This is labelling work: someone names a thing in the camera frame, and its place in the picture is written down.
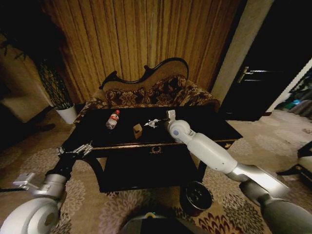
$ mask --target small wooden block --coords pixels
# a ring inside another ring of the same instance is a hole
[[[133,133],[134,133],[136,139],[138,139],[140,136],[142,136],[142,132],[143,132],[143,130],[142,130],[142,127],[139,123],[133,127]]]

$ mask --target plastic bottle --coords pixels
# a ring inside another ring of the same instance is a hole
[[[120,111],[119,110],[115,110],[111,116],[109,117],[109,119],[107,120],[106,122],[106,127],[108,129],[114,129],[116,124],[117,124],[117,121],[119,120],[119,113]]]

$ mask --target dark door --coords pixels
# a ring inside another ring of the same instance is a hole
[[[311,59],[311,10],[311,0],[275,0],[222,103],[226,119],[258,120]]]

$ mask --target round black object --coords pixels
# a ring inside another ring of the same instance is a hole
[[[212,196],[202,183],[192,181],[186,186],[181,186],[180,204],[186,214],[199,216],[200,213],[211,207]]]

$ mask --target brown curtain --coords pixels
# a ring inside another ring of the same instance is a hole
[[[112,71],[137,80],[143,66],[181,57],[190,80],[212,85],[240,0],[45,0],[64,32],[67,85],[85,102]]]

